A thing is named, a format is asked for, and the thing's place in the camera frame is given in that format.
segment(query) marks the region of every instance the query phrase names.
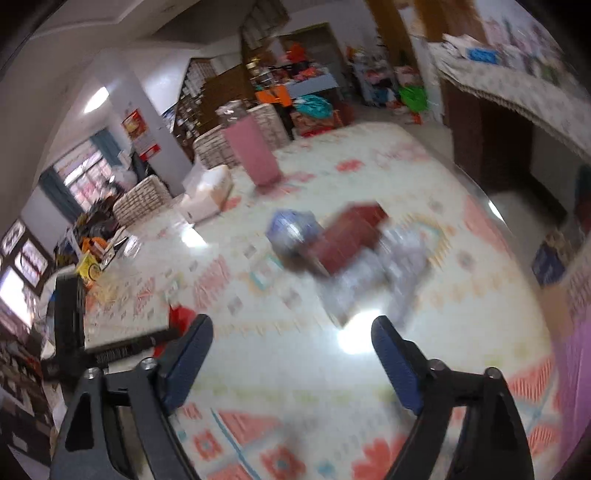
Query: clutter pile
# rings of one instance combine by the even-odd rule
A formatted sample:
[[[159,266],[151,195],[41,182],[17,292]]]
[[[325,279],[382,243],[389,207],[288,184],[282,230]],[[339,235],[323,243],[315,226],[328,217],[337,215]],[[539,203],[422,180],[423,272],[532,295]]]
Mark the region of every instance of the clutter pile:
[[[403,327],[429,253],[415,230],[380,230],[387,219],[377,203],[354,203],[322,229],[311,212],[280,210],[267,238],[278,256],[308,265],[324,308],[338,326],[365,295],[387,286],[387,316]]]
[[[119,228],[119,222],[113,214],[113,205],[118,199],[118,195],[111,195],[97,200],[88,212],[78,217],[74,226],[54,249],[57,268],[75,265],[80,254],[89,251],[97,254],[100,248],[105,248],[106,241]]]
[[[247,68],[257,100],[275,106],[288,132],[295,128],[299,136],[310,137],[350,123],[351,111],[336,79],[299,43],[292,42],[279,60],[267,54],[252,59]]]
[[[370,54],[348,46],[347,60],[354,86],[367,105],[388,108],[395,115],[410,113],[411,122],[422,124],[421,112],[428,109],[423,81],[404,56],[403,65],[392,68],[383,48]]]

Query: table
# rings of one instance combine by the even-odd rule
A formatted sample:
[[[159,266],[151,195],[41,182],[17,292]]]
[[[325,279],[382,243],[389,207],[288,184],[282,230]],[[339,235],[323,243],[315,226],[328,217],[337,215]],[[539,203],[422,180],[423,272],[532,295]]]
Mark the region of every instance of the table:
[[[339,88],[335,78],[330,73],[325,73],[319,77],[304,80],[303,82],[288,83],[286,86],[287,92],[291,98],[298,98],[303,95],[321,92],[323,90],[330,90],[331,88]]]
[[[455,58],[439,43],[429,44],[429,50],[445,80],[527,118],[581,158],[591,156],[589,95],[575,96],[526,72]]]
[[[275,153],[284,180],[257,191],[232,170],[234,189],[211,221],[193,229],[165,209],[130,228],[141,246],[90,291],[87,344],[162,326],[169,301],[206,312],[215,340],[171,418],[202,478],[382,479],[414,421],[371,346],[382,306],[364,303],[337,327],[312,277],[286,269],[264,236],[278,208],[322,220],[346,202],[377,200],[393,223],[420,228],[434,251],[401,334],[453,369],[499,367],[537,478],[551,478],[561,414],[548,330],[488,213],[394,124],[359,124]],[[462,415],[454,411],[434,479],[444,478]]]
[[[429,48],[433,69],[442,80],[455,163],[489,195],[503,190],[532,191],[560,224],[569,203],[563,206],[564,201],[557,200],[564,195],[555,182],[548,182],[548,175],[566,181],[564,174],[558,175],[565,166],[557,163],[551,168],[539,163],[540,150],[547,146],[537,140],[540,132],[535,127],[563,143],[581,162],[589,161],[589,99],[524,72],[457,59],[441,44],[430,44]],[[574,181],[576,169],[571,170],[568,178]]]

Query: tiled floor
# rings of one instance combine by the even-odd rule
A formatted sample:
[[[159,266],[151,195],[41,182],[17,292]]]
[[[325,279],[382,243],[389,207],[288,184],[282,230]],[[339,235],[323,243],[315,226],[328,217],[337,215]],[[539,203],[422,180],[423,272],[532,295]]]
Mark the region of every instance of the tiled floor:
[[[444,125],[426,121],[423,125],[409,124],[410,117],[396,116],[389,110],[363,105],[355,106],[356,121],[395,122],[415,136],[432,155],[448,167],[453,166],[452,132]],[[554,227],[547,209],[527,191],[507,191],[494,194],[495,204],[509,230],[515,236],[512,242],[515,255],[526,271],[545,235]]]

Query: poster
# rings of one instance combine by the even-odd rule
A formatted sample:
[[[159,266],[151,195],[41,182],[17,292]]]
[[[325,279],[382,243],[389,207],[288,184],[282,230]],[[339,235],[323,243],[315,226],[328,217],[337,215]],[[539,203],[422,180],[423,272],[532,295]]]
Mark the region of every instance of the poster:
[[[160,145],[156,143],[139,109],[131,112],[131,115],[123,120],[123,128],[142,161],[148,161],[160,151]]]

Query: ceiling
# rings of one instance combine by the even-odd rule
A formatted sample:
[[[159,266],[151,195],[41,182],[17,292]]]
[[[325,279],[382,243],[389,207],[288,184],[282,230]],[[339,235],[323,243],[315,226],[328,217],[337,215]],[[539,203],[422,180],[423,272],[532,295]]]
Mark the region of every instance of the ceiling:
[[[328,1],[284,4],[293,12]],[[109,102],[82,114],[101,87],[88,73],[99,51],[124,49],[140,80],[148,79],[144,87],[148,83],[157,92],[162,83],[149,79],[151,72],[164,62],[178,67],[186,54],[166,59],[170,46],[154,44],[182,42],[182,48],[200,48],[201,56],[210,57],[237,51],[238,25],[253,2],[67,0],[31,36],[0,80],[0,232],[19,215],[41,171],[107,123]]]
[[[70,107],[96,86],[86,86],[96,53],[150,36],[197,1],[68,0],[27,41],[0,81],[0,232],[27,201]]]

